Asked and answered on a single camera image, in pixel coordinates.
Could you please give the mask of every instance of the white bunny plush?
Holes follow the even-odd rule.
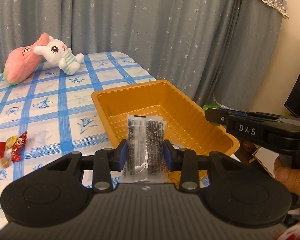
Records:
[[[68,48],[60,40],[49,37],[50,42],[47,46],[35,46],[33,52],[42,55],[52,65],[58,64],[59,68],[69,76],[72,76],[79,68],[83,60],[83,54],[79,53],[74,56],[71,48]]]

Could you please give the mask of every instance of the tray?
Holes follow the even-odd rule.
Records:
[[[91,98],[114,148],[127,137],[127,115],[136,114],[161,116],[167,122],[165,139],[199,155],[219,151],[230,156],[239,149],[236,138],[212,126],[203,109],[166,80],[95,91]],[[199,171],[200,179],[206,175]],[[178,187],[180,172],[169,172],[169,179]]]

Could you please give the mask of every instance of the transparent snack wrapper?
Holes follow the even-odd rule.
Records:
[[[162,149],[165,128],[160,116],[128,115],[128,153],[120,182],[169,182]]]

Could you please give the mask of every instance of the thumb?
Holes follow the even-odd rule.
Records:
[[[300,196],[300,170],[278,167],[274,173],[275,179],[284,184],[288,190]]]

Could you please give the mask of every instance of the bunny ear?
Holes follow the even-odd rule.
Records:
[[[34,54],[37,54],[37,55],[43,55],[45,48],[46,48],[45,46],[35,46],[33,48],[33,52],[34,52]]]

